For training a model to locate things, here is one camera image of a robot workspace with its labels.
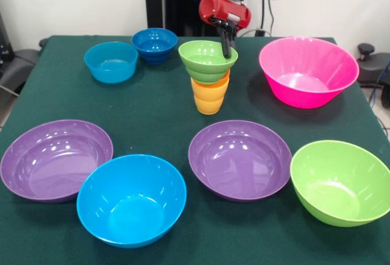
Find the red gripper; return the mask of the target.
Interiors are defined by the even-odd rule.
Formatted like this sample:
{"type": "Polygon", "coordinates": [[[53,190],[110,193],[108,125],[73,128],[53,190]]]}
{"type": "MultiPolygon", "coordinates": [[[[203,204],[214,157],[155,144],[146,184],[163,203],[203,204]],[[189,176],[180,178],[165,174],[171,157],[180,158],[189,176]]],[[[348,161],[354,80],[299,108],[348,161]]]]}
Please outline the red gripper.
{"type": "Polygon", "coordinates": [[[236,47],[236,27],[245,29],[250,23],[249,8],[243,2],[231,0],[200,0],[199,15],[203,22],[216,27],[223,55],[230,58],[231,48],[236,47]]]}

